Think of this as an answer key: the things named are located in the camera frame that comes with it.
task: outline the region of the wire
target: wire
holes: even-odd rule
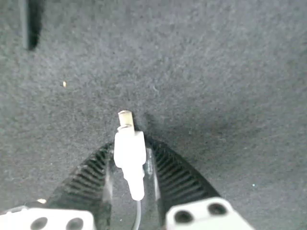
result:
[[[30,6],[29,0],[19,0],[22,41],[25,49],[30,48]]]
[[[142,217],[142,206],[141,201],[136,202],[136,215],[135,221],[133,223],[132,230],[138,230],[141,224],[141,217]]]

